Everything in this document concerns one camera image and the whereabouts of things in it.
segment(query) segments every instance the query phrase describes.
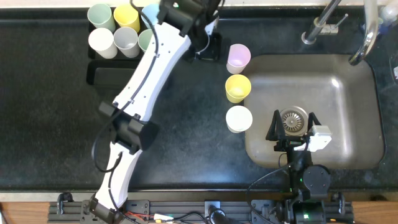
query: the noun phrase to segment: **stainless steel sink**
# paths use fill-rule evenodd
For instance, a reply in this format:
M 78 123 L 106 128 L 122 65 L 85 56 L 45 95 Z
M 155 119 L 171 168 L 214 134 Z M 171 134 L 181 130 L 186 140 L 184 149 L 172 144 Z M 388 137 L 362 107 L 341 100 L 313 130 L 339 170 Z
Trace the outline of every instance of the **stainless steel sink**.
M 278 166 L 281 152 L 274 152 L 275 142 L 266 141 L 266 134 L 273 112 L 279 110 L 293 135 L 306 131 L 310 112 L 329 126 L 332 140 L 312 153 L 314 164 L 332 169 L 378 165 L 384 141 L 373 71 L 366 62 L 351 66 L 348 59 L 349 55 L 261 55 L 251 60 L 244 71 L 252 83 L 244 105 L 253 115 L 246 150 L 256 164 Z

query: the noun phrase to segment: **yellow cup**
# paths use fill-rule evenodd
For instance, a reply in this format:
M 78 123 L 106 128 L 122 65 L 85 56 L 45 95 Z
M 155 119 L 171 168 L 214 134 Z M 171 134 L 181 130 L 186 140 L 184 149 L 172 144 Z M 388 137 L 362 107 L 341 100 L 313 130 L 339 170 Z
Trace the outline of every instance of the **yellow cup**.
M 232 103 L 239 103 L 251 91 L 251 83 L 244 75 L 231 75 L 225 83 L 226 97 Z
M 116 7 L 113 12 L 113 17 L 120 27 L 130 27 L 137 33 L 139 32 L 138 12 L 130 4 L 122 4 Z

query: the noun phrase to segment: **white wall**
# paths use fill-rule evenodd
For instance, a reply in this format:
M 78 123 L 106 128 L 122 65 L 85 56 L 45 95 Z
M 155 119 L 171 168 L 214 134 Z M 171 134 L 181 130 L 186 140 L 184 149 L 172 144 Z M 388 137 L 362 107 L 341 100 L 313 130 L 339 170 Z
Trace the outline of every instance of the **white wall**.
M 145 6 L 160 0 L 134 0 L 138 6 Z M 387 4 L 392 0 L 375 0 Z M 104 2 L 111 6 L 128 3 L 128 0 L 0 0 L 0 7 L 90 7 Z M 226 0 L 226 6 L 319 6 L 330 0 Z M 342 0 L 341 6 L 363 5 L 363 0 Z

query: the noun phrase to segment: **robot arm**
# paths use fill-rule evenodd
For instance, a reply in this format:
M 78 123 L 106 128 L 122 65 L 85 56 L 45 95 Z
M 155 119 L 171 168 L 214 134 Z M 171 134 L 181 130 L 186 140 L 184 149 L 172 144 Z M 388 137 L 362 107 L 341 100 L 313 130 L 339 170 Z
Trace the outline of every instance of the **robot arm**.
M 157 127 L 149 120 L 160 90 L 175 64 L 191 46 L 197 52 L 202 52 L 208 47 L 209 35 L 216 24 L 214 20 L 209 21 L 212 18 L 209 15 L 215 14 L 219 3 L 220 0 L 212 1 L 211 7 L 206 7 L 206 11 L 203 4 L 197 0 L 163 0 L 158 15 L 159 23 L 154 26 L 159 41 L 157 55 L 155 38 L 152 37 L 132 78 L 115 97 L 115 108 L 100 106 L 100 110 L 110 116 L 120 113 L 113 121 L 115 134 L 110 144 L 107 169 L 111 169 L 117 163 L 118 165 L 112 173 L 105 174 L 103 183 L 90 205 L 91 212 L 104 221 L 115 221 L 117 211 L 127 200 L 128 185 L 137 160 L 142 150 L 147 149 L 155 138 Z M 154 56 L 156 59 L 150 70 Z

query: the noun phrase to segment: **chrome faucet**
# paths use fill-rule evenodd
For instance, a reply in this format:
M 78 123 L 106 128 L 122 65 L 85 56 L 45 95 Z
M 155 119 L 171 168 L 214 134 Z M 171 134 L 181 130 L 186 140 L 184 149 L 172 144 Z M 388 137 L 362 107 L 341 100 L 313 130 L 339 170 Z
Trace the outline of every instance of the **chrome faucet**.
M 313 21 L 308 32 L 302 34 L 302 40 L 305 44 L 314 44 L 317 40 L 318 35 L 336 35 L 338 33 L 338 26 L 345 20 L 348 15 L 339 21 L 336 25 L 328 25 L 326 21 L 329 19 L 331 13 L 336 9 L 341 0 L 332 0 L 325 10 L 323 10 L 320 17 L 317 17 Z M 349 58 L 351 65 L 359 64 L 363 58 L 372 49 L 374 42 L 376 41 L 377 32 L 379 29 L 378 13 L 377 13 L 377 1 L 376 0 L 364 0 L 365 18 L 366 18 L 366 31 L 363 45 L 360 46 L 359 50 Z

